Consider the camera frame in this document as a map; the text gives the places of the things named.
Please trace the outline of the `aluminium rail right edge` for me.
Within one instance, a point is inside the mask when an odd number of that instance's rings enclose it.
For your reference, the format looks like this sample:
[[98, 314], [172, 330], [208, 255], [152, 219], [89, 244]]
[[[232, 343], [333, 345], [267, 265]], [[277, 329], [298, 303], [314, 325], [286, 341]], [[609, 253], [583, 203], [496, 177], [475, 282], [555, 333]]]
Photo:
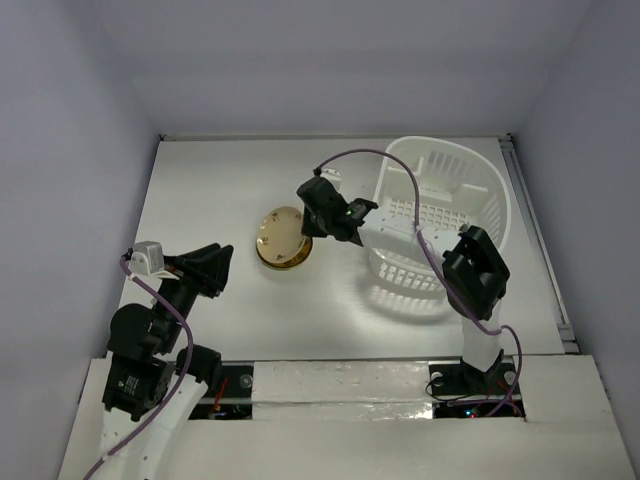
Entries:
[[564, 352], [568, 355], [580, 355], [580, 346], [564, 304], [564, 299], [519, 162], [515, 138], [511, 134], [505, 134], [498, 137], [498, 143], [523, 217], [527, 235], [533, 245], [534, 256], [543, 268], [545, 282], [553, 297], [552, 309]]

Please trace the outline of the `white foam block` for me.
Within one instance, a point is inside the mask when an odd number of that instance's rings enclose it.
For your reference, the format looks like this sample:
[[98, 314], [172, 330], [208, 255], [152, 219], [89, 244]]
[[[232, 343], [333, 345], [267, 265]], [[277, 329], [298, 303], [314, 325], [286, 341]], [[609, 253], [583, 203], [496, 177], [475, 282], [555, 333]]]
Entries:
[[254, 366], [252, 418], [261, 421], [430, 420], [423, 361], [279, 361]]

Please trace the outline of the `lime green plate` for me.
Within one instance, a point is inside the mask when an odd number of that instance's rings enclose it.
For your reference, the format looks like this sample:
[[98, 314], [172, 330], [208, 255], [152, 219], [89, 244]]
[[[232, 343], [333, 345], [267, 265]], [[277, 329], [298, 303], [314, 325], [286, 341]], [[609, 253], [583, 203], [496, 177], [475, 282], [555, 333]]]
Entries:
[[302, 259], [302, 260], [290, 259], [285, 262], [265, 261], [264, 265], [267, 268], [277, 272], [287, 272], [287, 271], [292, 271], [294, 269], [299, 269], [302, 265], [305, 265], [306, 263], [307, 263], [306, 259]]

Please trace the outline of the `white plastic dish rack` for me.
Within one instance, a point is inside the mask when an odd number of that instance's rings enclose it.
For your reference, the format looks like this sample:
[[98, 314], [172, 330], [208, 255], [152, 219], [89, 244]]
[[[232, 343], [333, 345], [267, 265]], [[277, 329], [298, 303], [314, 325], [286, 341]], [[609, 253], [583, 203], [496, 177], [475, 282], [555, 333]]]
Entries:
[[[430, 228], [429, 242], [465, 226], [483, 229], [498, 250], [506, 244], [511, 226], [511, 200], [502, 174], [479, 153], [462, 145], [422, 136], [391, 142], [386, 152], [410, 167], [420, 192], [420, 225]], [[415, 296], [444, 291], [425, 257], [419, 262], [395, 252], [369, 251], [371, 272], [384, 284]]]

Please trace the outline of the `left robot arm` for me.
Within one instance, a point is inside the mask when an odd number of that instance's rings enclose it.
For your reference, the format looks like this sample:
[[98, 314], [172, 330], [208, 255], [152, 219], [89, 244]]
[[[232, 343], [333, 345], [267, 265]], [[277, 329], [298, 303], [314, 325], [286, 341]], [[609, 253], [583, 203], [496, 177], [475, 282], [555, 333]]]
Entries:
[[126, 304], [111, 319], [99, 458], [86, 478], [162, 478], [196, 404], [224, 392], [222, 357], [195, 343], [187, 317], [198, 298], [224, 291], [233, 252], [213, 243], [166, 255], [144, 241], [121, 255], [126, 278], [153, 303]]

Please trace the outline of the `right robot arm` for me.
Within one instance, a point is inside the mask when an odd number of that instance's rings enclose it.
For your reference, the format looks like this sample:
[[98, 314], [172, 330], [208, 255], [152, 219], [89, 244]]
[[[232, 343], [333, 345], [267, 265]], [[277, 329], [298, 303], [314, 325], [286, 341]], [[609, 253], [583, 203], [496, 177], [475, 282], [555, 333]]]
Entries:
[[486, 231], [439, 230], [366, 199], [347, 202], [322, 176], [303, 183], [296, 194], [304, 204], [303, 235], [388, 251], [431, 268], [462, 320], [462, 384], [477, 394], [488, 391], [504, 358], [494, 309], [506, 294], [510, 271]]

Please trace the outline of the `yellow patterned plate brown rim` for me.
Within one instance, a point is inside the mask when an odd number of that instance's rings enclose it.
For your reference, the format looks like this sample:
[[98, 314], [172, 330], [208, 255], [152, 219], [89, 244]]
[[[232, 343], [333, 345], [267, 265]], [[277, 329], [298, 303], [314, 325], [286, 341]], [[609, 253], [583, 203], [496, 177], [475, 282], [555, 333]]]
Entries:
[[311, 239], [308, 239], [300, 248], [300, 250], [295, 255], [293, 255], [290, 259], [278, 261], [278, 262], [272, 262], [267, 260], [260, 254], [259, 251], [256, 251], [256, 253], [258, 255], [258, 258], [260, 259], [260, 262], [266, 267], [271, 268], [273, 270], [277, 270], [277, 271], [285, 271], [285, 270], [290, 270], [295, 267], [298, 267], [303, 262], [305, 262], [309, 258], [312, 248], [313, 248], [313, 241]]

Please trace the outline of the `beige plate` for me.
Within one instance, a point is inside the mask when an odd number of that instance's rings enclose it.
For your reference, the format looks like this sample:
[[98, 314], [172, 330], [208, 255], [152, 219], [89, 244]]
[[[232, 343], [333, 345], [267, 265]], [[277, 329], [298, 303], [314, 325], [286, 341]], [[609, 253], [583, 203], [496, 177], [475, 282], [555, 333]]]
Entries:
[[307, 238], [302, 234], [303, 213], [296, 207], [281, 206], [262, 220], [256, 250], [260, 258], [270, 264], [290, 261], [302, 251]]

